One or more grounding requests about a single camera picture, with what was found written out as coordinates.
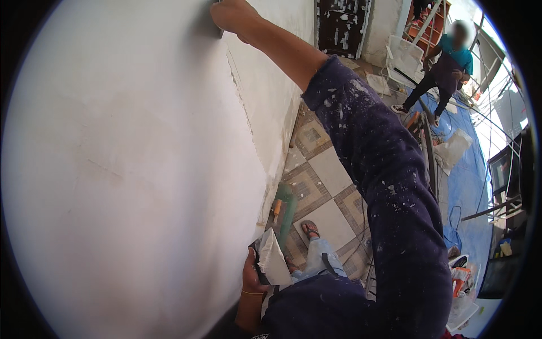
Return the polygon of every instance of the sneaker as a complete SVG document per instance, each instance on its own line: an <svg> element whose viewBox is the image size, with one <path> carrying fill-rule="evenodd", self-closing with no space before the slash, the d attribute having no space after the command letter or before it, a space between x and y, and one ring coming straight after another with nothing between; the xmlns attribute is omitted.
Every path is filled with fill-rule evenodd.
<svg viewBox="0 0 542 339"><path fill-rule="evenodd" d="M408 111L403 107L403 105L393 105L390 108L392 111L394 111L397 114L402 114L402 115L408 114Z"/></svg>

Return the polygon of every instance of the blue tarp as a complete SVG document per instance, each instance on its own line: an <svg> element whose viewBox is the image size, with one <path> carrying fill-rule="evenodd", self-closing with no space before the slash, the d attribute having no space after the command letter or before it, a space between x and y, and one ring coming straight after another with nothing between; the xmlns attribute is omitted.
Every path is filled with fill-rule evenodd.
<svg viewBox="0 0 542 339"><path fill-rule="evenodd" d="M421 99L431 112L434 112L437 102L433 96L424 94ZM420 103L416 103L413 111L422 112ZM457 237L459 237L461 254L469 254L469 262L476 264L480 270L480 280L476 287L478 291L486 270L493 227L489 224L489 219L486 216L479 216L463 222L459 222L459 219L488 208L491 177L489 171L486 171L487 161L480 148L480 142L468 110L457 107L457 114L445 110L442 112L438 127L433 127L433 131L442 135L446 141L458 128L464 130L473 139L473 143L452 168L448 177L448 215L447 217L443 216L442 223L444 224L444 234L447 237L445 239L446 245L450 247L457 243ZM452 225L449 222L450 213L452 213Z"/></svg>

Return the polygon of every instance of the bracelet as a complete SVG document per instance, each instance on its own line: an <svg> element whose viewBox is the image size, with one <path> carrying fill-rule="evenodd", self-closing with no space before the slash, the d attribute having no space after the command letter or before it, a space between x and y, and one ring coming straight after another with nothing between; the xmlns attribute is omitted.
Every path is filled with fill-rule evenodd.
<svg viewBox="0 0 542 339"><path fill-rule="evenodd" d="M255 295L255 296L258 295L258 296L263 296L263 293L251 293L251 292L245 292L245 291L243 291L243 290L241 290L241 292L242 292L242 293L246 293L246 294L248 294L248 295Z"/></svg>

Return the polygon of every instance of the dark wooden door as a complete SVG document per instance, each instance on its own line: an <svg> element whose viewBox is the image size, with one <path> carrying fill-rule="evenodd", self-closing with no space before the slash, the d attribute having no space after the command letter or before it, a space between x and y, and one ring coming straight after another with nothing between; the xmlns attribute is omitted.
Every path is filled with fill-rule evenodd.
<svg viewBox="0 0 542 339"><path fill-rule="evenodd" d="M359 59L371 0L317 0L318 49Z"/></svg>

